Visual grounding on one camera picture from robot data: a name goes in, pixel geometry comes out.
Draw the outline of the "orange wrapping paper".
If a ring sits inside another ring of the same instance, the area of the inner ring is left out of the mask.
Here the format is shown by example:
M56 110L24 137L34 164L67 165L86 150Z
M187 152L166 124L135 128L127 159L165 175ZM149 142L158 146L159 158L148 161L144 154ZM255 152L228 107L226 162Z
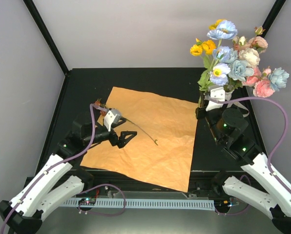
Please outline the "orange wrapping paper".
M157 139L158 146L127 121L116 132L136 131L137 135L121 149L108 141L90 149L83 157L82 166L135 179L153 179L162 173L188 180L197 127L196 103L114 87L106 104Z

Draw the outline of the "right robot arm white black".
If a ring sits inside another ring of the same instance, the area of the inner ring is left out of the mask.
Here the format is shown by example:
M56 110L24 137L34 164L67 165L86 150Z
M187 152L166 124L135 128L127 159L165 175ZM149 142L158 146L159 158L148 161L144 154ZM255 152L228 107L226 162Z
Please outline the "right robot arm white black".
M220 171L212 180L216 196L238 198L256 208L283 234L291 234L291 184L271 163L261 148L244 135L248 122L239 109L229 106L224 91L201 95L196 118L205 119L217 146L263 188L260 191L235 176Z

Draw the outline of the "pink rose stem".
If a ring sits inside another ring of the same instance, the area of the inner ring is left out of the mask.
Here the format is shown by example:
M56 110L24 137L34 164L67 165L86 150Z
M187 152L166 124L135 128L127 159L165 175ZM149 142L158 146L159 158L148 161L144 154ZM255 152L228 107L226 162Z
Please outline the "pink rose stem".
M268 98L273 95L275 91L271 88L270 81L268 80L271 68L267 67L261 72L256 66L253 70L253 75L246 77L246 81L242 82L242 85L252 87L252 93L255 97Z

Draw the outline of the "light blue flower stem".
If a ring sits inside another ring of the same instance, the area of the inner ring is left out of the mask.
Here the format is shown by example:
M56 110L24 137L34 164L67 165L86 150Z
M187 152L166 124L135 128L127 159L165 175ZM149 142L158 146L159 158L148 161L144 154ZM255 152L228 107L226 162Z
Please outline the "light blue flower stem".
M228 77L234 82L231 88L232 90L243 87L242 82L245 82L246 77L252 76L254 73L254 67L248 67L248 64L245 60L239 59L238 51L234 49L230 51L228 66L230 67ZM289 73L283 68L279 67L271 69L271 74L268 75L268 80L270 81L271 88L275 92L278 92L280 89L287 86L289 77Z

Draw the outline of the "white rose stem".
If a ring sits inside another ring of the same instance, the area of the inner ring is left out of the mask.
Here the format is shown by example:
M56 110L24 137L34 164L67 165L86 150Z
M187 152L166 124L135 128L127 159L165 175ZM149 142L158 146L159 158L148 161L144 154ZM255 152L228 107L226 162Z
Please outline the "white rose stem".
M260 56L257 50L252 47L252 44L247 42L244 36L239 38L238 43L239 59L245 60L248 64L248 67L258 66L260 62Z

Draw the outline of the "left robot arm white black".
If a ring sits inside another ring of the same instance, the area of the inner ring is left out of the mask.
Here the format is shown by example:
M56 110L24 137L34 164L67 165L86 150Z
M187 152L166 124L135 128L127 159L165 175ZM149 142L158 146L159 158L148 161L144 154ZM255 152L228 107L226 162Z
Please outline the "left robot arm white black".
M93 113L81 113L73 121L71 131L60 141L45 165L11 200L0 202L4 233L8 226L17 234L35 234L45 219L62 203L76 195L87 195L105 185L94 185L94 176L80 167L87 151L108 141L119 149L125 147L136 131L115 132L126 118L116 110L107 111L103 124Z

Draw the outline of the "peach cream rose stem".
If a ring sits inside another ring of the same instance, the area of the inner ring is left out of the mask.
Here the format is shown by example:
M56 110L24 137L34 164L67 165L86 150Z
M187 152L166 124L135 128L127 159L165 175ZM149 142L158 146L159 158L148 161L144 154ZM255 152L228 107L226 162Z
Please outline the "peach cream rose stem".
M268 48L267 41L262 37L265 29L262 26L254 28L254 37L247 39L245 36L236 36L233 39L233 48L236 51L245 50L247 48L255 49L259 54L266 52Z

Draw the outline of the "small blue flower stem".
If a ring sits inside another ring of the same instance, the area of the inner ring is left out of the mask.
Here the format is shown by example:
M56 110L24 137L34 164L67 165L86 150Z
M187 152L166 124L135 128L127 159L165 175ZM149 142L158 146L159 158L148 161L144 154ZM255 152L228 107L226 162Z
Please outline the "small blue flower stem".
M235 24L227 19L219 19L209 26L207 40L196 39L195 44L190 48L190 54L201 57L205 71L202 72L197 81L200 97L198 106L204 105L203 93L213 85L225 86L228 81L228 59L231 55L231 48L222 45L224 40L232 40L238 33Z

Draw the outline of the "cream ribbon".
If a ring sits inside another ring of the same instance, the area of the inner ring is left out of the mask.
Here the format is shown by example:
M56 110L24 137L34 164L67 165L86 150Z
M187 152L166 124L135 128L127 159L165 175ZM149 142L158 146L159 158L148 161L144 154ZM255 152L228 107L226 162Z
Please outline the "cream ribbon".
M244 106L243 104L241 104L240 102L238 101L230 101L227 105L228 108L232 107L232 105L236 106L240 111L241 111L241 114L243 115L243 117L248 117L250 112L249 112L249 109Z

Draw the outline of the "yellow flower stem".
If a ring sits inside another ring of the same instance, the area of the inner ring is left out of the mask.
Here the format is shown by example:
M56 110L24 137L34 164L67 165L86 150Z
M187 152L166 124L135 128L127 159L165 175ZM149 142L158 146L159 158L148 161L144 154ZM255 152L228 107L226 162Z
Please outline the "yellow flower stem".
M203 56L204 66L211 71L213 76L219 77L230 72L228 58L230 48L223 46L224 40L232 39L237 33L234 23L227 19L219 19L209 26L208 40L196 39L196 43L190 48L191 55Z

